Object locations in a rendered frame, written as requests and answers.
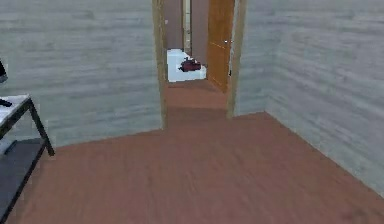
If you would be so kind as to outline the black television set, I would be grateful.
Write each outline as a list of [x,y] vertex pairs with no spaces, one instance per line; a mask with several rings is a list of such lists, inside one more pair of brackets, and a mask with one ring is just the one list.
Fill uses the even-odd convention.
[[6,82],[7,79],[8,79],[7,72],[5,70],[3,63],[0,60],[0,83]]

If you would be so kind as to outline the orange wooden room door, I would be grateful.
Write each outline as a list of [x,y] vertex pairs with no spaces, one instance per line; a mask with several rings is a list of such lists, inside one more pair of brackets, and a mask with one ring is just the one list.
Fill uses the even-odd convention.
[[207,79],[227,92],[235,0],[209,0]]

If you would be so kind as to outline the black frame table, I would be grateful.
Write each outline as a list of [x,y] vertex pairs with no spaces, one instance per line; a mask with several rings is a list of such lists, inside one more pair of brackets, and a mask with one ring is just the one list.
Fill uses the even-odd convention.
[[39,138],[16,141],[0,155],[0,224],[5,224],[28,181],[43,150],[53,156],[55,151],[29,94],[6,96],[11,106],[0,108],[0,140],[29,111],[40,134]]

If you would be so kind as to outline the dark red cloth heap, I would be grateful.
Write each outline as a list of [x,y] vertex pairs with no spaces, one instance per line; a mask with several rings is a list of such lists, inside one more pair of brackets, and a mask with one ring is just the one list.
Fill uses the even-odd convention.
[[194,59],[189,59],[188,57],[184,58],[184,61],[181,63],[179,70],[182,72],[197,71],[201,69],[201,63],[197,62]]

